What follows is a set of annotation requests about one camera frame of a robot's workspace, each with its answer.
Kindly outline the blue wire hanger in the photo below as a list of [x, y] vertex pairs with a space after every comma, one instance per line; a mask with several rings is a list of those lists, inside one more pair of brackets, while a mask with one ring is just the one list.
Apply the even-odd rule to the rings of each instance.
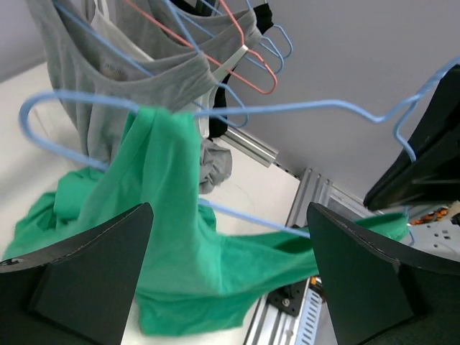
[[[363, 109], [360, 106], [357, 106], [354, 103], [350, 103], [348, 101], [343, 101], [339, 99], [323, 99], [318, 101], [307, 101], [302, 103], [275, 104], [271, 106], [251, 106], [245, 108], [246, 112], [249, 115], [266, 115], [297, 110], [310, 111], [316, 109], [343, 109], [349, 112], [350, 114], [354, 114], [359, 116], [360, 118], [363, 118], [365, 121], [371, 122], [373, 124], [380, 124], [389, 120], [390, 118], [392, 118], [393, 116], [395, 116], [407, 107], [404, 114], [402, 114], [398, 121], [395, 123], [395, 126], [392, 130], [392, 135], [395, 138], [395, 140], [399, 143], [399, 145], [402, 147], [402, 150], [404, 152], [407, 152], [410, 161], [414, 162], [416, 160], [414, 149], [408, 144], [408, 140], [401, 135], [400, 128], [403, 126], [403, 124], [406, 122], [409, 116], [412, 115], [421, 99], [424, 98], [435, 86], [438, 86], [442, 77], [444, 77], [445, 74], [447, 74], [447, 72], [455, 65], [459, 66], [459, 56], [455, 57], [453, 60], [449, 61], [439, 70], [437, 70], [413, 96], [404, 99], [403, 101], [395, 105], [394, 108], [392, 108], [388, 113], [381, 116], [371, 114], [367, 110]], [[47, 139], [43, 139], [37, 136], [32, 131], [32, 128], [29, 124], [29, 113], [32, 110], [32, 108], [36, 104], [55, 99], [83, 104], [103, 104], [118, 109], [126, 109], [134, 114], [137, 114], [139, 113], [139, 111], [144, 110], [146, 108], [146, 106], [141, 106], [126, 98], [102, 96], [94, 93], [69, 91], [65, 89], [36, 93], [35, 95], [30, 96], [26, 99], [26, 101], [24, 101], [24, 103], [21, 105], [19, 109], [18, 120], [19, 126], [26, 138], [28, 138], [31, 142], [33, 142], [38, 147], [44, 150], [68, 158], [69, 160], [83, 163], [84, 165], [88, 165], [99, 170], [106, 170], [107, 165], [102, 162], [99, 162], [98, 160], [94, 160], [87, 155], [82, 155], [78, 152], [72, 151], [71, 149], [55, 144], [54, 142], [51, 142]], [[223, 108], [226, 109], [224, 115], [239, 115], [237, 114], [239, 108], [241, 107]]]
[[[58, 11], [62, 12], [66, 17], [70, 18], [74, 23], [76, 23], [81, 29], [83, 29], [86, 33], [88, 33], [90, 36], [92, 36], [100, 45], [108, 48], [111, 52], [113, 52], [116, 56], [121, 58], [122, 60], [126, 61], [129, 63], [134, 69], [139, 70], [143, 72], [144, 74], [148, 75], [149, 77], [152, 77], [153, 74], [149, 72], [147, 69], [145, 69], [142, 65], [138, 63], [137, 60], [129, 57], [128, 55], [124, 54], [121, 50], [119, 50], [117, 47], [113, 46], [110, 41], [106, 40], [104, 37], [102, 37], [99, 33], [93, 30], [93, 28], [90, 25], [87, 25], [82, 19], [77, 18], [76, 15], [72, 14], [69, 9], [61, 5], [58, 1], [53, 1], [53, 5], [57, 8]], [[217, 83], [217, 86], [221, 86], [229, 91], [229, 93], [236, 99], [236, 101], [239, 103], [241, 108], [238, 109], [237, 114], [239, 115], [245, 115], [244, 122], [242, 124], [235, 124], [228, 119], [225, 119], [223, 117], [224, 112], [226, 109], [219, 108], [219, 109], [208, 109], [202, 107], [202, 105], [196, 101], [192, 101], [192, 104], [197, 106], [200, 111], [196, 111], [194, 113], [194, 117], [196, 119], [208, 119], [208, 118], [218, 118], [222, 120], [223, 122], [227, 123], [229, 126], [232, 127], [243, 127], [247, 125], [249, 121], [249, 114], [246, 112], [246, 108], [244, 104], [242, 103], [241, 99], [233, 92], [233, 90], [227, 86], [226, 84], [223, 83]]]

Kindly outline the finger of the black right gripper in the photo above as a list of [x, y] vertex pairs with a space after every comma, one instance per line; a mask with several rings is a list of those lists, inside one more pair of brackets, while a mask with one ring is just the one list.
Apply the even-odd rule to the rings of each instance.
[[436, 87], [408, 144], [416, 160], [402, 151], [370, 189], [370, 211], [396, 206], [450, 203], [459, 199], [459, 66]]

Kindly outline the green tank top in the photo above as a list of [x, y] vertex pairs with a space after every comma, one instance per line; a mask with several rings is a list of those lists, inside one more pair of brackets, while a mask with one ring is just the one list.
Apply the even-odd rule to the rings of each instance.
[[106, 172], [63, 176], [15, 226], [4, 257], [50, 246], [140, 203], [154, 212], [136, 301], [149, 336], [236, 328], [262, 295], [318, 274], [310, 239], [224, 235], [198, 202], [201, 137], [190, 113], [143, 108], [126, 120]]

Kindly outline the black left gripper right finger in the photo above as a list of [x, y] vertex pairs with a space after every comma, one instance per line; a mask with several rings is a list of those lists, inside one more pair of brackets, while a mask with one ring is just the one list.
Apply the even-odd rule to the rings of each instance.
[[459, 262], [319, 203], [307, 221], [338, 344], [458, 344]]

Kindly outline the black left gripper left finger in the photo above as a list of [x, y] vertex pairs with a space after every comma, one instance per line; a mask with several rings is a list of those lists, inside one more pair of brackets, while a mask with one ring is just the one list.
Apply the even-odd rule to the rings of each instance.
[[2, 344], [120, 344], [154, 214], [113, 219], [1, 262]]

